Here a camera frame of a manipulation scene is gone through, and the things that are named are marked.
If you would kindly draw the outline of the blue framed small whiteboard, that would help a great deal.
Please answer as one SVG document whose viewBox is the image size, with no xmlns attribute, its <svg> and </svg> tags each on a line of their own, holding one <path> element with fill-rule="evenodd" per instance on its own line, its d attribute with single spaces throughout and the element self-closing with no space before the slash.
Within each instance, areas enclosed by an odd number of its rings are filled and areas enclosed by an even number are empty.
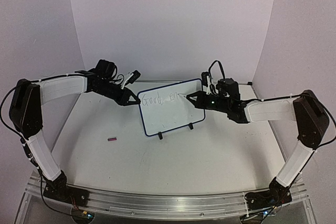
<svg viewBox="0 0 336 224">
<path fill-rule="evenodd" d="M 205 120 L 205 110 L 194 108 L 186 98 L 178 95 L 199 90 L 203 91 L 202 81 L 192 79 L 138 92 L 145 135 L 151 137 L 158 132 Z"/>
</svg>

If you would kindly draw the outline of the magenta marker cap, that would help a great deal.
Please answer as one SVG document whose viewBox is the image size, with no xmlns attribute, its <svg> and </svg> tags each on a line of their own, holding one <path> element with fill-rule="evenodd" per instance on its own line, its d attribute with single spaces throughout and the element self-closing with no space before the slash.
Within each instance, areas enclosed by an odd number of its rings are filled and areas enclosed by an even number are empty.
<svg viewBox="0 0 336 224">
<path fill-rule="evenodd" d="M 117 138 L 116 138 L 116 137 L 111 137 L 111 138 L 108 138 L 107 140 L 108 140 L 109 142 L 111 142 L 111 141 L 116 141 Z"/>
</svg>

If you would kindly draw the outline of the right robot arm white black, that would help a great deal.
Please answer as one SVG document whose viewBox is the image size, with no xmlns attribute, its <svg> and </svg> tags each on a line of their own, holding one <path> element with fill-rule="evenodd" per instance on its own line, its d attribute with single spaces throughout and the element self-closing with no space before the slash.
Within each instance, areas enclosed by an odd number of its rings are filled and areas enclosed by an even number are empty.
<svg viewBox="0 0 336 224">
<path fill-rule="evenodd" d="M 269 122 L 291 126 L 296 137 L 291 154 L 268 189 L 245 195 L 250 210 L 278 207 L 291 202 L 291 186 L 313 154 L 325 146 L 322 141 L 335 119 L 313 91 L 268 99 L 241 99 L 238 83 L 221 79 L 217 84 L 206 80 L 207 89 L 186 95 L 197 109 L 222 112 L 237 124 Z"/>
</svg>

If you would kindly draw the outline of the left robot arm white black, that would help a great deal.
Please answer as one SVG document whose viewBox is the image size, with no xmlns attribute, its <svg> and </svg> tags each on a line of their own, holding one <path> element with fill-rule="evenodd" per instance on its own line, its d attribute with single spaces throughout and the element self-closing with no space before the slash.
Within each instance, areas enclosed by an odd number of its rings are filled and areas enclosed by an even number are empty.
<svg viewBox="0 0 336 224">
<path fill-rule="evenodd" d="M 90 70 L 79 70 L 39 80 L 20 79 L 9 93 L 13 95 L 9 130 L 20 137 L 28 160 L 37 168 L 41 180 L 46 182 L 42 196 L 60 202 L 84 207 L 89 197 L 85 189 L 67 184 L 67 176 L 53 158 L 43 133 L 42 106 L 52 100 L 73 94 L 96 93 L 120 106 L 140 104 L 140 99 L 127 88 L 140 73 L 135 70 L 127 76 L 117 77 L 113 62 L 99 60 Z"/>
</svg>

